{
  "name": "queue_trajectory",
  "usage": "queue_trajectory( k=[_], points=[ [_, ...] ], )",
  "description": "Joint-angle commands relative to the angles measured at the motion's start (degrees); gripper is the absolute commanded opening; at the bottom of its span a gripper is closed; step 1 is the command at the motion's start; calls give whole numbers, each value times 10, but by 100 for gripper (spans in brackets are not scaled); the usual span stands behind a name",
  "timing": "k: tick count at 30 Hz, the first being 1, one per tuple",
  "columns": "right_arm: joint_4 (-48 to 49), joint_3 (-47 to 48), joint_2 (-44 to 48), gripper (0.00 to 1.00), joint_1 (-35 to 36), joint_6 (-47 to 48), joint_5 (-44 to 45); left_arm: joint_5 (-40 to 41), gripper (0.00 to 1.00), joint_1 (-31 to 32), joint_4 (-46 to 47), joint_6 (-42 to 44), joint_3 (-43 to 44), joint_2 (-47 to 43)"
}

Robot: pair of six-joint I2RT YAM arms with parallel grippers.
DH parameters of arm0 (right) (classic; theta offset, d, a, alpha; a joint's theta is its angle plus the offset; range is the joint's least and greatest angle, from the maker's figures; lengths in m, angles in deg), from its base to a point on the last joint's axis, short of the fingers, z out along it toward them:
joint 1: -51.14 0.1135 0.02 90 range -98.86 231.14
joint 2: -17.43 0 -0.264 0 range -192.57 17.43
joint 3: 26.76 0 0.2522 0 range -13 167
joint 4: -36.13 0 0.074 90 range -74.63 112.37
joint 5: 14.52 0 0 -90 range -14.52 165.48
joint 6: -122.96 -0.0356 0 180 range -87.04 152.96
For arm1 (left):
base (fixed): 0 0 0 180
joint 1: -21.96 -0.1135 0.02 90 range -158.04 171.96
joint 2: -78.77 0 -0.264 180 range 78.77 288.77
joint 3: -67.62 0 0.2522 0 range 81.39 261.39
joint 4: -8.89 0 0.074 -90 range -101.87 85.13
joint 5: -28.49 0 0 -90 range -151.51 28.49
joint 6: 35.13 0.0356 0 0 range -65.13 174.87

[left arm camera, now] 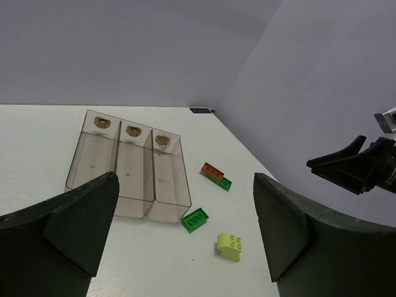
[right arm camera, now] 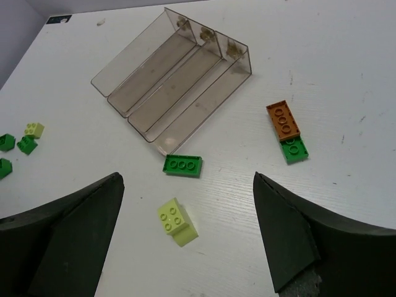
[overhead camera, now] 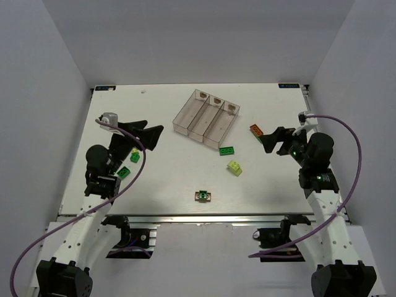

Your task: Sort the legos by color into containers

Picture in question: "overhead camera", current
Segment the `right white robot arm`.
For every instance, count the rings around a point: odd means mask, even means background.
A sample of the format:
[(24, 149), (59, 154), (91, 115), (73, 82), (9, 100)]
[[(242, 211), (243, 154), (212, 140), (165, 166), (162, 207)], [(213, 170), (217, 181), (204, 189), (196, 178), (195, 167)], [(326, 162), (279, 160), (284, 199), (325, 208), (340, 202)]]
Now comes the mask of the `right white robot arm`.
[(318, 231), (303, 218), (292, 220), (288, 237), (311, 266), (311, 289), (314, 296), (370, 296), (377, 274), (364, 264), (339, 214), (339, 187), (330, 158), (334, 141), (316, 132), (278, 127), (272, 134), (261, 135), (266, 153), (277, 143), (277, 155), (290, 155), (299, 165), (299, 184), (316, 218)]

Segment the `green lego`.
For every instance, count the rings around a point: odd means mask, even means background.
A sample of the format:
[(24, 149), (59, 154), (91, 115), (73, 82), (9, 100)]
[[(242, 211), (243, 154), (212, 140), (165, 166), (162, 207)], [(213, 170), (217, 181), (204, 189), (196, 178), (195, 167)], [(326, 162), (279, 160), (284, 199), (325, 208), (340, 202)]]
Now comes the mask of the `green lego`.
[(262, 144), (262, 141), (261, 141), (259, 135), (257, 135), (255, 132), (253, 132), (253, 135), (254, 135), (255, 138)]

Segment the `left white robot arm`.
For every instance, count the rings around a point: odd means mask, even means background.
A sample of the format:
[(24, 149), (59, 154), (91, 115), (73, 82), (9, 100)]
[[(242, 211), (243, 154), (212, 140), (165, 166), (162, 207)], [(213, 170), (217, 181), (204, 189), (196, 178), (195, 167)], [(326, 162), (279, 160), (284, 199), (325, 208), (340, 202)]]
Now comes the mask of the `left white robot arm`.
[(108, 147), (91, 146), (86, 154), (85, 190), (77, 216), (65, 223), (70, 230), (49, 260), (36, 269), (39, 296), (90, 296), (94, 264), (108, 256), (134, 248), (137, 241), (129, 220), (110, 215), (114, 201), (124, 189), (124, 160), (137, 149), (153, 150), (163, 132), (162, 125), (147, 127), (147, 121), (119, 123), (101, 116), (96, 122), (112, 133)]

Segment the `orange lego brick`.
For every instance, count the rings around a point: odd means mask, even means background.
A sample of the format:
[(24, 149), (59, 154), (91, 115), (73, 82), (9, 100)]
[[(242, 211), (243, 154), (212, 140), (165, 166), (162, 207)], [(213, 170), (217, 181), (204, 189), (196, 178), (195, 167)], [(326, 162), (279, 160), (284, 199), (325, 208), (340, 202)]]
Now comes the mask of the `orange lego brick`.
[(256, 125), (253, 124), (252, 126), (249, 127), (251, 132), (256, 136), (256, 137), (260, 137), (261, 135), (263, 135), (264, 133), (262, 132), (262, 130)]

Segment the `lime sloped lego brick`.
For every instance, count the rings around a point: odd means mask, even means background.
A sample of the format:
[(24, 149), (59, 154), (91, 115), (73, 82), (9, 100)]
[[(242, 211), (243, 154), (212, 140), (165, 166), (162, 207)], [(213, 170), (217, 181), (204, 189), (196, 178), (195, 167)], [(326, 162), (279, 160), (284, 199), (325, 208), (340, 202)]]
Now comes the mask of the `lime sloped lego brick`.
[(231, 160), (228, 164), (227, 164), (227, 169), (229, 172), (231, 172), (233, 175), (235, 176), (239, 176), (243, 171), (242, 168), (240, 166), (239, 163), (237, 163), (234, 160)]

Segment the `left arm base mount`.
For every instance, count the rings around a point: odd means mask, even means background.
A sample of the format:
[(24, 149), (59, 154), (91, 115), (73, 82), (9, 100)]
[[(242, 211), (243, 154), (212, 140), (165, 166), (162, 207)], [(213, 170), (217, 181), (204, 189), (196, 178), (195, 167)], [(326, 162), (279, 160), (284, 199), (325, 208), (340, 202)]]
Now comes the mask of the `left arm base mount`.
[(109, 251), (108, 259), (150, 259), (152, 257), (157, 228), (151, 225), (130, 223), (124, 216), (106, 217), (103, 226), (113, 226), (119, 235), (119, 242)]

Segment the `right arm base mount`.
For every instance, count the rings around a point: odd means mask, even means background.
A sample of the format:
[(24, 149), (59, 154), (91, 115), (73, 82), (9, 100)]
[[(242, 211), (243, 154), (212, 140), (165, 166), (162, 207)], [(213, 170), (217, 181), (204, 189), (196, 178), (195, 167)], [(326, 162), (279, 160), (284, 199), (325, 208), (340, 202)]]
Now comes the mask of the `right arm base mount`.
[[(261, 249), (272, 249), (282, 244), (289, 243), (290, 226), (309, 225), (311, 222), (304, 215), (286, 215), (277, 228), (258, 228), (253, 234), (253, 240), (259, 242)], [(261, 262), (304, 262), (304, 257), (296, 245), (272, 253), (275, 258), (260, 258)]]

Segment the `green two-by-three lego brick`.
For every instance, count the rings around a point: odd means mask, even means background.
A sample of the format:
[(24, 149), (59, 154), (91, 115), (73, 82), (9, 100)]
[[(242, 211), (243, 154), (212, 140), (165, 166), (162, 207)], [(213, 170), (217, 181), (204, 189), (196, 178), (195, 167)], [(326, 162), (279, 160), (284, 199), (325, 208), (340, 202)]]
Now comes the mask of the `green two-by-three lego brick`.
[(118, 172), (117, 175), (120, 179), (124, 179), (131, 173), (130, 169), (126, 166), (122, 167)]

